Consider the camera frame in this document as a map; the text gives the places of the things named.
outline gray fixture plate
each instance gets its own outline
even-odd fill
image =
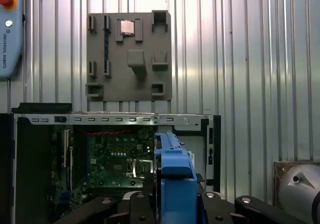
[[[159,18],[155,18],[157,13],[161,15],[160,21]],[[121,20],[134,23],[134,35],[130,33],[121,35]],[[86,86],[88,99],[90,101],[170,100],[172,98],[170,20],[167,11],[89,14]],[[107,46],[105,46],[105,29],[108,29]],[[130,32],[132,26],[127,26],[125,30]],[[132,50],[142,50],[144,61],[141,60],[141,52],[136,53]]]

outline black metal bar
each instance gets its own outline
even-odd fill
[[[214,166],[213,166],[213,181],[214,181],[214,191],[216,192],[220,192],[220,179],[221,179],[221,116],[219,115],[215,115],[213,117],[213,163],[214,163]]]
[[[3,224],[11,222],[10,209],[13,200],[12,159],[14,158],[13,115],[0,114],[0,220]]]
[[[54,224],[103,223],[104,219],[117,212],[114,199],[100,196],[72,211]]]
[[[285,213],[283,210],[269,205],[252,196],[240,196],[235,199],[235,208],[250,219],[250,223],[261,224],[306,224],[296,217]]]

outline black panel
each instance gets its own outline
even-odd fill
[[[13,115],[0,114],[0,222],[10,223],[12,192]]]
[[[16,114],[69,114],[71,103],[20,103],[18,108],[12,108]]]
[[[16,224],[49,223],[52,127],[18,119]]]
[[[213,117],[213,161],[214,161],[214,166],[213,166],[213,176],[214,176],[214,191],[220,192],[220,179],[221,179],[221,116],[215,115]]]

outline silver metal panel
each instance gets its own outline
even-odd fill
[[[310,158],[306,0],[293,0],[293,52],[296,94],[297,159]]]
[[[74,111],[220,114],[222,193],[228,200],[252,194],[272,202],[274,161],[320,158],[319,5],[25,0],[23,64],[0,82],[0,111],[21,101],[72,101]],[[173,99],[88,104],[87,13],[152,9],[171,14]]]
[[[313,160],[320,159],[320,65],[319,65],[319,50],[320,50],[320,15],[319,15],[319,0],[308,0],[309,3],[309,46],[310,46],[310,70],[311,70],[311,111],[312,113],[312,142],[311,152]]]
[[[234,98],[234,143],[235,152],[241,155],[235,157],[236,194],[244,195],[250,189],[249,171],[249,112],[248,112],[248,61],[246,37],[245,0],[231,0],[232,19],[232,53],[233,53],[233,98]]]
[[[248,29],[248,78],[249,78],[249,111],[250,131],[249,152],[251,162],[251,195],[259,199],[264,198],[265,170],[264,170],[264,126],[263,126],[263,62],[262,62],[262,22],[260,16],[262,0],[246,0],[247,29]]]

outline green circuit board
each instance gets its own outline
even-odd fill
[[[141,188],[153,172],[153,127],[98,131],[55,126],[52,139],[50,219],[90,200],[90,190]]]
[[[153,171],[154,132],[88,136],[88,187],[142,187]]]

